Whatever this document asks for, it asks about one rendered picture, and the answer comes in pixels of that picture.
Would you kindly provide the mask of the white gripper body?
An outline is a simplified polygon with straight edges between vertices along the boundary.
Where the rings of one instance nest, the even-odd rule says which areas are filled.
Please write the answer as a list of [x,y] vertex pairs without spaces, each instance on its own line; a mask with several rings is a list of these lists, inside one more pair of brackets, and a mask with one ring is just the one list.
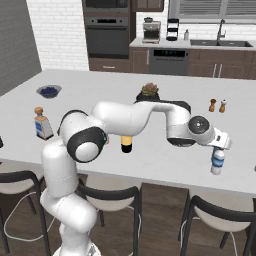
[[232,140],[227,139],[226,141],[213,141],[210,146],[220,148],[221,150],[229,150],[232,145]]

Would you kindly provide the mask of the white plastic bottle blue label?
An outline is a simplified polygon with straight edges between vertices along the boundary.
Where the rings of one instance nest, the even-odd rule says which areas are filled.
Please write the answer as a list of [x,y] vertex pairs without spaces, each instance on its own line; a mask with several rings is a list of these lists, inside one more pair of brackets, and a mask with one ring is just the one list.
[[214,175],[219,175],[221,173],[223,164],[224,164],[224,151],[218,148],[213,150],[212,158],[211,158],[211,172]]

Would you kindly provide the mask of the black stool white seat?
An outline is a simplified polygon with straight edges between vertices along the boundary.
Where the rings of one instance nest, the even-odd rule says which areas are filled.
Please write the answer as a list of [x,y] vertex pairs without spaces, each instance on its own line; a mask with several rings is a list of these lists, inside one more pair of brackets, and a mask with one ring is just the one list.
[[116,212],[125,208],[133,210],[133,251],[129,256],[138,255],[139,236],[142,225],[141,182],[121,182],[114,187],[113,181],[103,185],[97,182],[79,181],[78,190],[99,212],[101,226],[104,226],[104,212]]
[[46,226],[44,209],[40,203],[41,188],[44,176],[36,174],[29,170],[0,173],[0,193],[6,195],[16,195],[24,193],[25,197],[29,196],[29,190],[34,189],[39,207],[40,221],[44,238],[46,256],[51,256],[48,231]]
[[235,232],[250,228],[243,251],[243,256],[249,256],[256,234],[256,212],[252,198],[190,190],[187,193],[178,235],[181,242],[180,256],[186,256],[190,228],[194,219],[199,219],[224,233],[220,243],[221,249],[224,248],[228,235],[233,237]]

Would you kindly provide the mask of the brown base cupboards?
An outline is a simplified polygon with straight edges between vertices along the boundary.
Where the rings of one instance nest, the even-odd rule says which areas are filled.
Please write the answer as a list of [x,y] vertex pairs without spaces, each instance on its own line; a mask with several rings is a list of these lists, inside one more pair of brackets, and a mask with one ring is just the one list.
[[[153,70],[149,48],[131,47],[128,59],[90,58],[89,70],[167,75],[167,66]],[[170,75],[256,80],[256,50],[188,49],[185,66],[170,69]]]

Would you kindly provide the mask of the succulent in black pot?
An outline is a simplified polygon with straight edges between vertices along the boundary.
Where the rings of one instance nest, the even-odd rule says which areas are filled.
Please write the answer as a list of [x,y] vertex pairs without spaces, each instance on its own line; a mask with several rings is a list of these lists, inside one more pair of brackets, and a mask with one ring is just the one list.
[[136,96],[136,101],[159,101],[159,88],[153,83],[144,85],[140,93]]

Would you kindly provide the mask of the yellow bottle black base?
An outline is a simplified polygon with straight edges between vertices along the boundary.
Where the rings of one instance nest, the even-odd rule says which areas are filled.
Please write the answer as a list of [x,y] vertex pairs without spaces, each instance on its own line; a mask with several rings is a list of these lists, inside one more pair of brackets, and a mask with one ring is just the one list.
[[122,136],[121,137],[121,150],[123,153],[130,153],[132,151],[132,137]]

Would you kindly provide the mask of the grey dishwasher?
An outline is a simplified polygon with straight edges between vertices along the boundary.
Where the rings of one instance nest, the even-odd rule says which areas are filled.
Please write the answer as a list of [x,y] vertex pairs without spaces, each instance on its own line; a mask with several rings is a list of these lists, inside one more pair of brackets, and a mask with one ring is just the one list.
[[186,49],[153,49],[149,55],[149,73],[185,76],[188,70]]

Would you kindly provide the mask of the dark sink basin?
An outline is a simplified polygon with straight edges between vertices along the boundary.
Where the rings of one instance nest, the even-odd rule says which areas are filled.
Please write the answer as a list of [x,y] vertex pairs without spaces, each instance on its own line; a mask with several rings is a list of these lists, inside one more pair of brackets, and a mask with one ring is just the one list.
[[190,40],[195,46],[223,46],[223,47],[253,47],[248,41],[217,41],[217,40]]

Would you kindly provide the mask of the dark metal tap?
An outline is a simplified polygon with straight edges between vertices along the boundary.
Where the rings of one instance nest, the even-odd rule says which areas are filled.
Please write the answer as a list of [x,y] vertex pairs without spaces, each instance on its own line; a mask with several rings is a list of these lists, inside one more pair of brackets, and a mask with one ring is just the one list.
[[224,19],[221,19],[221,21],[220,21],[219,29],[217,32],[217,38],[216,38],[217,46],[219,46],[220,39],[225,38],[225,36],[226,36],[226,31],[224,33],[222,32],[222,26],[225,24],[225,22],[226,21]]

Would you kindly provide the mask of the black tiered stand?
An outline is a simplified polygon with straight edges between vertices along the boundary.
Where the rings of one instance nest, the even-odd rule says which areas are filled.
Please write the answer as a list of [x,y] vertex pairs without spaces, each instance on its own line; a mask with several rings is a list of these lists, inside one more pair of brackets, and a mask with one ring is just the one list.
[[177,18],[171,18],[167,21],[167,41],[176,41],[178,39],[179,32],[179,20]]

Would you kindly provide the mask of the silver coffee machine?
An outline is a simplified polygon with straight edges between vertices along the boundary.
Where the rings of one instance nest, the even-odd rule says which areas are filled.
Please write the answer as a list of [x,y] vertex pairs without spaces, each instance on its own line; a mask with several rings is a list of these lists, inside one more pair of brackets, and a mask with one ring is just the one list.
[[155,43],[160,41],[161,22],[146,17],[143,23],[143,43]]

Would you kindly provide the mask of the window with grey blinds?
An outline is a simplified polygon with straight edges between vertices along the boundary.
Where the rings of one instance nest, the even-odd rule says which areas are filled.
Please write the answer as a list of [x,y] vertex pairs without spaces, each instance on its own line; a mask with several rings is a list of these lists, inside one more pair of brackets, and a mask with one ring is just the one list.
[[256,0],[169,0],[169,18],[256,21]]

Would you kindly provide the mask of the black built-in oven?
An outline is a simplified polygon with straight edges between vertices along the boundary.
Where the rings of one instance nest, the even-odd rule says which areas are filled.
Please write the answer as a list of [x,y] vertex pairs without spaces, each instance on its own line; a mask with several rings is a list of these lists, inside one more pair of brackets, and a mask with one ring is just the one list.
[[127,17],[86,17],[85,30],[90,58],[127,59],[129,57]]

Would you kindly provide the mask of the glass bottle cork stopper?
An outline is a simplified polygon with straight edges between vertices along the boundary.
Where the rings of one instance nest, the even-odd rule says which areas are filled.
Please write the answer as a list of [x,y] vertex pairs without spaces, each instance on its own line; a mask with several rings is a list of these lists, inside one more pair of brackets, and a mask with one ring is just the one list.
[[36,117],[34,118],[36,135],[43,140],[48,140],[49,138],[53,137],[54,134],[50,122],[48,118],[43,115],[43,108],[36,107],[34,112],[36,114]]

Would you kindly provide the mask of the blue bowl of blueberries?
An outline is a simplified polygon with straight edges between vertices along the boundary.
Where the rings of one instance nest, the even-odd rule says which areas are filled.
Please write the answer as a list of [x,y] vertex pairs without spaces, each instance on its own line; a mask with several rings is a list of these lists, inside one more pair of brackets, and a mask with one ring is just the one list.
[[58,85],[46,85],[38,88],[36,92],[43,98],[52,99],[58,96],[59,92],[62,90],[61,86]]

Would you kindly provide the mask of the black microwave oven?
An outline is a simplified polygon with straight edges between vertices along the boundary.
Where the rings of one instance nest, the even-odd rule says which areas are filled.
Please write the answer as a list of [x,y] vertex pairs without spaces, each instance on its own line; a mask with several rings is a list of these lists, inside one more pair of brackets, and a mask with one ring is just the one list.
[[127,12],[128,0],[82,0],[87,12]]

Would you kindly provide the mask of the brown wall cupboard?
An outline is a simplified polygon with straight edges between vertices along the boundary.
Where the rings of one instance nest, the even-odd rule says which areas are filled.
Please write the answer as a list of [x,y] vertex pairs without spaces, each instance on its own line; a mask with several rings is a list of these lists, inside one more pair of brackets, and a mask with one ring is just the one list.
[[162,12],[164,0],[132,0],[134,12]]

